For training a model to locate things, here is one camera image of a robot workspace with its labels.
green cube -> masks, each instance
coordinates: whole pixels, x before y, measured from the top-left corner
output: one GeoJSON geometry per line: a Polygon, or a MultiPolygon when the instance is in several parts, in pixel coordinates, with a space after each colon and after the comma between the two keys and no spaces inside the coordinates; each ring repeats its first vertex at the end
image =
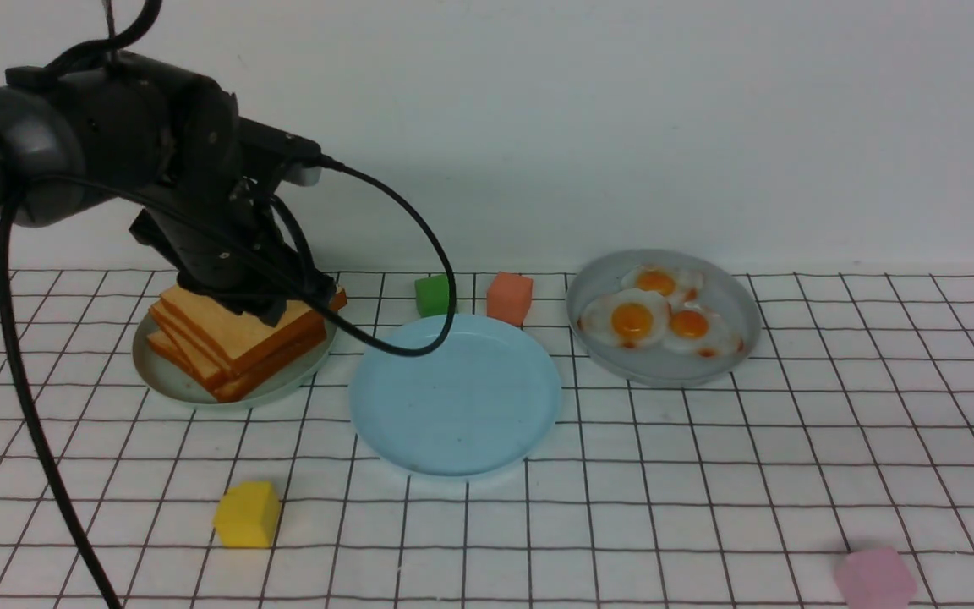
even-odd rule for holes
{"type": "Polygon", "coordinates": [[[445,315],[449,305],[449,282],[446,275],[416,280],[416,309],[421,317],[445,315]]]}

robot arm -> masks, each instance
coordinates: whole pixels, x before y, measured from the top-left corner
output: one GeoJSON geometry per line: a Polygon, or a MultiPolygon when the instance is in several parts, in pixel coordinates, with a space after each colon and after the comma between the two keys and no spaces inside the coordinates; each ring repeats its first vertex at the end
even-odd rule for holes
{"type": "MultiPolygon", "coordinates": [[[[324,159],[318,144],[240,118],[235,96],[211,78],[125,51],[54,80],[10,80],[0,86],[0,208],[13,184],[31,184],[18,224],[44,227],[112,198],[45,179],[83,178],[205,221],[318,300],[332,297],[335,282],[309,250],[286,246],[273,213],[279,182],[316,184],[324,159]]],[[[275,324],[293,296],[223,242],[156,209],[142,211],[130,230],[177,267],[183,288],[233,312],[275,324]]]]}

pink cube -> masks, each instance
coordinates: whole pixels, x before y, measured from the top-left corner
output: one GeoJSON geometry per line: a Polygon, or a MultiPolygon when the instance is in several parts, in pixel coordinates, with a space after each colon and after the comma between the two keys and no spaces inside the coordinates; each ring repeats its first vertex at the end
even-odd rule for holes
{"type": "Polygon", "coordinates": [[[852,552],[834,578],[850,609],[904,609],[916,596],[915,578],[890,547],[852,552]]]}

egg white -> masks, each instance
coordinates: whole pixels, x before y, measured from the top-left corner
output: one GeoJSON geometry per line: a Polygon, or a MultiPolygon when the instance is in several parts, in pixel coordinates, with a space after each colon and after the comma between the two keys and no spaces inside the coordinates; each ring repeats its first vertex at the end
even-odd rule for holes
{"type": "Polygon", "coordinates": [[[668,269],[664,266],[641,265],[630,270],[622,278],[622,289],[637,288],[637,278],[646,271],[660,271],[676,281],[676,288],[669,294],[657,293],[664,296],[673,310],[681,308],[684,302],[695,299],[704,288],[704,273],[696,269],[668,269]]]}
{"type": "Polygon", "coordinates": [[[578,327],[585,335],[611,347],[627,347],[627,343],[630,343],[628,348],[643,349],[664,340],[666,323],[668,323],[668,304],[665,298],[656,292],[645,292],[634,288],[604,294],[590,302],[581,313],[578,327]],[[615,312],[615,308],[631,302],[642,305],[653,315],[652,328],[645,337],[630,339],[619,336],[614,327],[611,327],[611,315],[615,312]]]}
{"type": "Polygon", "coordinates": [[[731,329],[720,313],[706,307],[700,302],[685,302],[676,315],[682,311],[695,311],[709,323],[709,331],[700,338],[687,338],[677,335],[671,329],[670,321],[664,335],[664,348],[673,354],[695,354],[701,358],[720,358],[720,356],[735,354],[742,351],[742,338],[738,332],[731,329]]]}

orange cube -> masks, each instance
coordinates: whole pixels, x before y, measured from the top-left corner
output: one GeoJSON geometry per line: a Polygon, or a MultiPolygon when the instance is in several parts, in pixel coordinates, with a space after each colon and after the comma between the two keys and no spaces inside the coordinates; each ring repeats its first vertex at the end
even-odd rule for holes
{"type": "Polygon", "coordinates": [[[499,273],[487,288],[487,316],[521,326],[533,307],[533,279],[513,273],[499,273]]]}

